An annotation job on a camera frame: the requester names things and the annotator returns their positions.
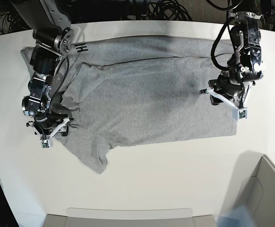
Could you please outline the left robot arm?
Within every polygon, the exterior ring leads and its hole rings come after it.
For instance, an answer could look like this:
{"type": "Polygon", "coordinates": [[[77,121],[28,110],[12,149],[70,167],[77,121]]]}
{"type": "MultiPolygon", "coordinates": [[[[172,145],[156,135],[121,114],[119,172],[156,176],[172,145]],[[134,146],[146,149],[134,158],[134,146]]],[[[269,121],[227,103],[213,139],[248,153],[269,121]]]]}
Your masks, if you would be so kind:
{"type": "Polygon", "coordinates": [[[231,107],[236,121],[246,119],[249,91],[263,77],[259,2],[232,0],[227,7],[219,7],[212,1],[208,3],[215,9],[225,11],[227,19],[211,48],[211,60],[221,72],[217,79],[209,80],[209,87],[200,90],[200,94],[209,94],[212,105],[225,103],[231,107]],[[229,32],[234,53],[227,65],[222,66],[216,59],[215,51],[225,30],[229,32]]]}

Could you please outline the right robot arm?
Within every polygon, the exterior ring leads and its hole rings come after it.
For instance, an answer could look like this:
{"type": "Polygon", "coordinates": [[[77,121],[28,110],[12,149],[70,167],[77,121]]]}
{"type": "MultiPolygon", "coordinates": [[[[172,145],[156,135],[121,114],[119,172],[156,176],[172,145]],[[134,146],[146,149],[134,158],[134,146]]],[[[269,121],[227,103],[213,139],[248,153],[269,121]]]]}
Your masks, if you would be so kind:
{"type": "Polygon", "coordinates": [[[31,117],[28,127],[34,129],[42,148],[51,148],[56,134],[66,136],[67,114],[54,113],[50,105],[54,98],[49,92],[52,81],[64,62],[74,37],[71,18],[57,0],[13,0],[11,4],[33,30],[35,47],[30,65],[33,74],[28,84],[30,94],[22,100],[23,114],[31,117]]]}

